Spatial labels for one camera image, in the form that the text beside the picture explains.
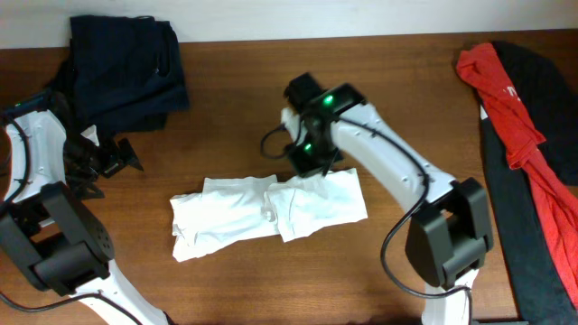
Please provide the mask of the white t-shirt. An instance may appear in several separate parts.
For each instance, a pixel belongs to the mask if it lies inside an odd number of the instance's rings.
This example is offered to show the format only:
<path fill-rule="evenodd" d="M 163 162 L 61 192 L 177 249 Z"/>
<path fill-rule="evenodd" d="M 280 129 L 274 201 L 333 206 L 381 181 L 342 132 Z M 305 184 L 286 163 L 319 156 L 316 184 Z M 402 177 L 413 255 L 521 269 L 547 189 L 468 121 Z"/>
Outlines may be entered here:
<path fill-rule="evenodd" d="M 173 258 L 183 262 L 238 241 L 279 236 L 286 243 L 368 217 L 357 170 L 265 178 L 204 180 L 201 192 L 170 199 Z"/>

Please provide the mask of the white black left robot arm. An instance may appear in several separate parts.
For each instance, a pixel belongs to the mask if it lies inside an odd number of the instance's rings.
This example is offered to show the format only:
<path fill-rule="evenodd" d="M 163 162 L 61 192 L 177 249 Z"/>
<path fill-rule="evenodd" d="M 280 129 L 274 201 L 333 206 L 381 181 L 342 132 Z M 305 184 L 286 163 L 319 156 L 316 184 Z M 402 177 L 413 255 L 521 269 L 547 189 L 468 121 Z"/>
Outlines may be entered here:
<path fill-rule="evenodd" d="M 27 281 L 61 300 L 36 313 L 81 302 L 108 324 L 170 324 L 126 279 L 105 226 L 84 205 L 101 199 L 99 177 L 142 166 L 127 139 L 82 129 L 66 98 L 45 89 L 1 112 L 10 141 L 9 186 L 1 202 L 1 248 Z"/>

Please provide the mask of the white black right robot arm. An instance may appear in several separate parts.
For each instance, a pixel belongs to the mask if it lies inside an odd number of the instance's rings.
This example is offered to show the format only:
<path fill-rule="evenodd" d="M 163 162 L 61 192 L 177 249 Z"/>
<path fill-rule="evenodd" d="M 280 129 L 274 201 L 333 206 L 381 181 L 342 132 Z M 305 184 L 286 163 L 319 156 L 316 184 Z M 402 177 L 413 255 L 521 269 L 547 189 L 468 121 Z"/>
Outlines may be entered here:
<path fill-rule="evenodd" d="M 381 248 L 407 226 L 406 257 L 425 288 L 393 283 L 425 300 L 423 324 L 471 324 L 471 287 L 493 247 L 486 190 L 428 162 L 349 83 L 326 89 L 304 73 L 289 82 L 284 97 L 290 106 L 282 123 L 293 140 L 284 155 L 297 174 L 327 173 L 345 153 L 357 160 L 405 212 Z"/>

